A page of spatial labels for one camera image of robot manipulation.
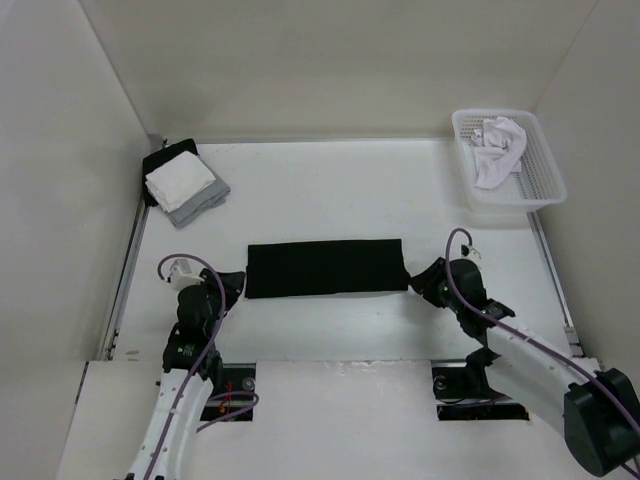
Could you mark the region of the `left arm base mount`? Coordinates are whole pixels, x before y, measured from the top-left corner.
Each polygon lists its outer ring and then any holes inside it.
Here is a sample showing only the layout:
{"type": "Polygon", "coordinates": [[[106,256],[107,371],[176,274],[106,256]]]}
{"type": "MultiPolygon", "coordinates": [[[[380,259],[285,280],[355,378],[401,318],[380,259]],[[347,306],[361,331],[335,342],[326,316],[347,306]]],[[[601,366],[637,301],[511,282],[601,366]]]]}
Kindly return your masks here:
{"type": "Polygon", "coordinates": [[[249,407],[254,401],[256,377],[255,363],[225,363],[221,380],[207,400],[200,420],[211,422],[249,407]]]}

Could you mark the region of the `crumpled white tank top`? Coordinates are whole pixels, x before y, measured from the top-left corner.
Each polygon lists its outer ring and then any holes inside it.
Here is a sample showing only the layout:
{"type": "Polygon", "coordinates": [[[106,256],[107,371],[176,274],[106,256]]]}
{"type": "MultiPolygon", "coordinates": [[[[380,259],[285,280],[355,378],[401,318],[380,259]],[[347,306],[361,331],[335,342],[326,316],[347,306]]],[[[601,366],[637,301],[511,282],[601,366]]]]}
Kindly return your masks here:
{"type": "Polygon", "coordinates": [[[484,119],[481,127],[473,131],[471,141],[475,144],[476,188],[494,190],[510,174],[521,171],[527,134],[513,120],[503,116],[484,119]]]}

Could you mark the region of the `folded grey tank top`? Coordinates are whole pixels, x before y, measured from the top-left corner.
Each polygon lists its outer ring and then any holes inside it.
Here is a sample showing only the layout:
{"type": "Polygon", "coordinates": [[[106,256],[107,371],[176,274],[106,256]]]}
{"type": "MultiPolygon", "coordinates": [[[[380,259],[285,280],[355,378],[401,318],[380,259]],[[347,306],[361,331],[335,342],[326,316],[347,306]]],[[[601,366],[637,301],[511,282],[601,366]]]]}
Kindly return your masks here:
{"type": "Polygon", "coordinates": [[[215,180],[195,196],[187,200],[178,209],[167,214],[169,221],[176,229],[182,229],[195,221],[202,213],[220,206],[230,194],[230,186],[214,174],[215,180]]]}

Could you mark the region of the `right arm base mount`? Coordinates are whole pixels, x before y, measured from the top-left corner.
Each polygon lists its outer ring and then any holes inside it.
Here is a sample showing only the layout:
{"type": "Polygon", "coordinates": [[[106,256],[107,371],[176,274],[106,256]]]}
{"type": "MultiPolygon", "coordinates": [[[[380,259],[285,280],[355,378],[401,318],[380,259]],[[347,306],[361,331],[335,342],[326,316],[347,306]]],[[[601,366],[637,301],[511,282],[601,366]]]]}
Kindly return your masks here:
{"type": "Polygon", "coordinates": [[[485,368],[497,355],[486,348],[464,360],[431,362],[432,389],[440,421],[529,421],[528,410],[489,386],[485,368]]]}

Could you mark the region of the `white perforated plastic basket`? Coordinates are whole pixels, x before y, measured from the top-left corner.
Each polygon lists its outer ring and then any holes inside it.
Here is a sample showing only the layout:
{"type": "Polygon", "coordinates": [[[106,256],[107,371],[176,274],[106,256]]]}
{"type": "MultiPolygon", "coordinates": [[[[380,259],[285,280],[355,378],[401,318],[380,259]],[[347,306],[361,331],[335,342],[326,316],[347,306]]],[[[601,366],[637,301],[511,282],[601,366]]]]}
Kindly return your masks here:
{"type": "Polygon", "coordinates": [[[472,211],[529,213],[567,199],[535,115],[513,109],[462,109],[451,120],[462,189],[472,211]]]}

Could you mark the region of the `folded black tank top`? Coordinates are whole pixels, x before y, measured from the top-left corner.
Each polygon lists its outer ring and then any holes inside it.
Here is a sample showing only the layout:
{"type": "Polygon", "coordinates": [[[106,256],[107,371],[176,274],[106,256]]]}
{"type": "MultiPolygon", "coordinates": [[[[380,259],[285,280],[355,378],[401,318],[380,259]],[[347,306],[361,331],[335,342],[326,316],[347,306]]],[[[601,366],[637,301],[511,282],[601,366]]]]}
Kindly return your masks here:
{"type": "Polygon", "coordinates": [[[193,139],[185,139],[171,145],[164,145],[160,150],[148,155],[142,160],[142,196],[146,207],[154,207],[157,201],[149,193],[146,186],[146,175],[169,162],[181,153],[190,152],[196,156],[199,155],[196,143],[193,139]]]}

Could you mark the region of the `black tank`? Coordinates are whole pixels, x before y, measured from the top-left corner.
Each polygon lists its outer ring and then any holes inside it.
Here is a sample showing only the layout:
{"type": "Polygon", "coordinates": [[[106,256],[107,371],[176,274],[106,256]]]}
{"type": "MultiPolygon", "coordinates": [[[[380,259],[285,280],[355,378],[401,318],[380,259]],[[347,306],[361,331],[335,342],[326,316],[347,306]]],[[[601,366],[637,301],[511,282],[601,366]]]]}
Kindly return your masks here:
{"type": "Polygon", "coordinates": [[[146,186],[146,175],[169,162],[181,153],[190,152],[196,156],[199,155],[196,143],[193,139],[185,139],[171,145],[164,145],[160,150],[148,155],[142,160],[142,196],[146,207],[154,207],[157,201],[149,193],[146,186]]]}
{"type": "Polygon", "coordinates": [[[250,245],[248,299],[401,292],[409,287],[400,239],[250,245]]]}

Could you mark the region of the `folded white tank top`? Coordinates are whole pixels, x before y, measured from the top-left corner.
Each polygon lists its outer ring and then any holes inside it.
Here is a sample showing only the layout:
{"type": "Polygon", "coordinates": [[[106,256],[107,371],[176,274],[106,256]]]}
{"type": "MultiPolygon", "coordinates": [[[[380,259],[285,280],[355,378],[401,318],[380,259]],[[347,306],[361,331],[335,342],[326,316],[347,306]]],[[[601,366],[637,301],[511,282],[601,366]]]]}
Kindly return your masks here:
{"type": "Polygon", "coordinates": [[[191,152],[183,152],[145,175],[145,186],[166,213],[171,213],[212,185],[216,176],[191,152]]]}

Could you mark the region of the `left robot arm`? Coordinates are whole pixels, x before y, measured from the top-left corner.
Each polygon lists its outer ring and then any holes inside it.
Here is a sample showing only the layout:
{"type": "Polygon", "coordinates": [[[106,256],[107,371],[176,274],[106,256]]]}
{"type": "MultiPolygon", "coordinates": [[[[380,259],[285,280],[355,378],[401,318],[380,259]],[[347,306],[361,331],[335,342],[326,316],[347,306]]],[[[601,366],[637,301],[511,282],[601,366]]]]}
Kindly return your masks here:
{"type": "Polygon", "coordinates": [[[201,415],[224,387],[215,337],[244,283],[242,271],[219,274],[205,268],[198,283],[179,291],[177,320],[162,355],[158,397],[127,479],[185,477],[201,415]]]}

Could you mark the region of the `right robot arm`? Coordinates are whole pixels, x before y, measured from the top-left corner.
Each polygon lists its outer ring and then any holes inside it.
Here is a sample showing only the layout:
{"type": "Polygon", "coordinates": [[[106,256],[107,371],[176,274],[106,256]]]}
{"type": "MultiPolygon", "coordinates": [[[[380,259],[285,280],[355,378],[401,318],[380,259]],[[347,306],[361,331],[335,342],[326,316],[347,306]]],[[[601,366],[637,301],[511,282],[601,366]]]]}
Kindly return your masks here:
{"type": "Polygon", "coordinates": [[[532,411],[593,476],[638,457],[639,398],[623,372],[568,357],[527,329],[512,309],[487,295],[469,259],[438,258],[410,286],[432,306],[450,310],[463,332],[480,343],[463,373],[471,393],[493,390],[532,411]]]}

